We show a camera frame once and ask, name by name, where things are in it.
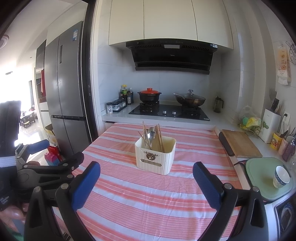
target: refrigerator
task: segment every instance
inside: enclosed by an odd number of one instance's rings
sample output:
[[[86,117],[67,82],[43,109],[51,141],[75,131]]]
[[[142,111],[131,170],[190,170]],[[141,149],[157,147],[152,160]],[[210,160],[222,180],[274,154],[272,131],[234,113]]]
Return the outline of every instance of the refrigerator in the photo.
[[[83,21],[67,29],[45,48],[46,100],[54,134],[64,157],[91,144],[81,82]]]

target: blue and white bowl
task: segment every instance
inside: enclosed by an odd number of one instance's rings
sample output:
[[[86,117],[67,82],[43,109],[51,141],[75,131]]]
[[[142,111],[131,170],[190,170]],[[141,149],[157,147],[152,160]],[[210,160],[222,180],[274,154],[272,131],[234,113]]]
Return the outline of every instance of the blue and white bowl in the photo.
[[[282,188],[290,181],[289,173],[282,166],[277,166],[274,172],[273,184],[275,188]]]

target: white utensil basket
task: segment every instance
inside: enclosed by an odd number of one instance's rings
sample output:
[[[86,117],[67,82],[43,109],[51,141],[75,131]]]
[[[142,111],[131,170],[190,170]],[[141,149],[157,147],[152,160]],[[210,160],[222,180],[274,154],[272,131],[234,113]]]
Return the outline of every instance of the white utensil basket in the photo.
[[[137,167],[149,172],[161,175],[167,175],[170,172],[174,161],[176,139],[171,137],[162,137],[165,153],[154,151],[158,150],[157,140],[152,142],[152,149],[144,148],[145,144],[142,138],[135,143]]]

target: person's hand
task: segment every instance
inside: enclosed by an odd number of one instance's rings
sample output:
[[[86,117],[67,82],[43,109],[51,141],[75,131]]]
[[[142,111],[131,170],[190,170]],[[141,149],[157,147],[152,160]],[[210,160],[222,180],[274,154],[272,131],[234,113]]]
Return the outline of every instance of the person's hand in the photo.
[[[29,165],[40,166],[40,163],[37,161],[29,161],[27,162]],[[23,203],[22,210],[18,207],[11,205],[6,208],[4,211],[0,212],[0,219],[3,223],[5,223],[8,227],[10,227],[13,231],[18,232],[15,224],[13,223],[13,219],[20,219],[24,224],[26,220],[26,213],[28,211],[29,204]]]

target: floor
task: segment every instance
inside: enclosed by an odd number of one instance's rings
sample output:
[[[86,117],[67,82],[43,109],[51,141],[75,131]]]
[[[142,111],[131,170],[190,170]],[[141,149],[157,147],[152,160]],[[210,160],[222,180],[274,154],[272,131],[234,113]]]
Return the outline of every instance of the floor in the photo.
[[[39,123],[38,119],[35,119],[35,121],[35,123],[31,123],[27,128],[22,126],[19,127],[18,139],[15,141],[15,146],[21,143],[24,145],[32,144],[47,138],[47,134],[44,131],[42,124]],[[46,152],[48,152],[47,149],[30,155],[27,161],[38,161],[41,165],[47,166],[48,164],[44,158]]]

